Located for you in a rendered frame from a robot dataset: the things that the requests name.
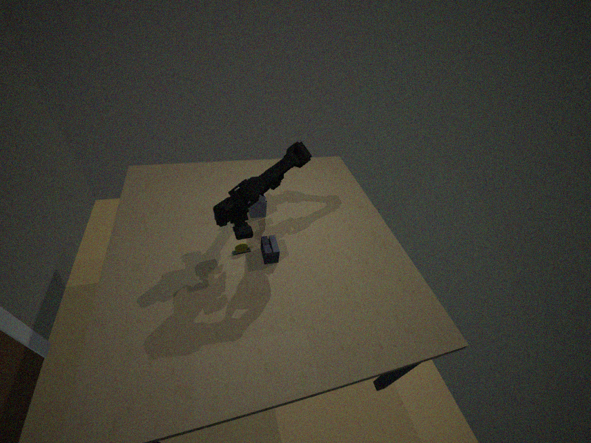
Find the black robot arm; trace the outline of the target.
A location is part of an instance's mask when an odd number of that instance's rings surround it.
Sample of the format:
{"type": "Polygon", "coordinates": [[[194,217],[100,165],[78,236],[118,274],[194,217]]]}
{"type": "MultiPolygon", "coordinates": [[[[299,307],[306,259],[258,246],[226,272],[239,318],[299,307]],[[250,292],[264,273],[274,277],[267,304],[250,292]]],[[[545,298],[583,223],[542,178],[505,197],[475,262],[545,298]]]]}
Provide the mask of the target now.
{"type": "Polygon", "coordinates": [[[213,207],[216,225],[220,227],[227,225],[227,222],[234,224],[232,214],[238,210],[244,210],[251,207],[259,200],[259,195],[269,189],[274,190],[284,179],[284,174],[289,169],[295,167],[301,168],[312,155],[302,142],[295,142],[289,148],[283,159],[267,169],[258,177],[251,177],[240,182],[236,187],[228,192],[230,197],[222,200],[213,207]],[[238,188],[239,187],[239,188],[238,188]],[[238,188],[236,190],[236,188],[238,188]],[[250,203],[248,204],[248,201],[250,203]]]}

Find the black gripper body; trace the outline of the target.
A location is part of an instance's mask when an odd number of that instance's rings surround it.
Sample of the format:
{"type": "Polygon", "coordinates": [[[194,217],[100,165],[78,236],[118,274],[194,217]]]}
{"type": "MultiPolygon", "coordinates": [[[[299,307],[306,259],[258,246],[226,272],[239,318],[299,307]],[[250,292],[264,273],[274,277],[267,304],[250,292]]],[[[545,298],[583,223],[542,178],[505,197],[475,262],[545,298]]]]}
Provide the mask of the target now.
{"type": "Polygon", "coordinates": [[[234,229],[235,237],[237,240],[240,239],[247,239],[252,238],[253,231],[252,228],[248,225],[245,220],[248,220],[247,213],[249,209],[245,208],[244,210],[238,210],[237,212],[233,213],[233,221],[236,223],[236,228],[234,229]]]}

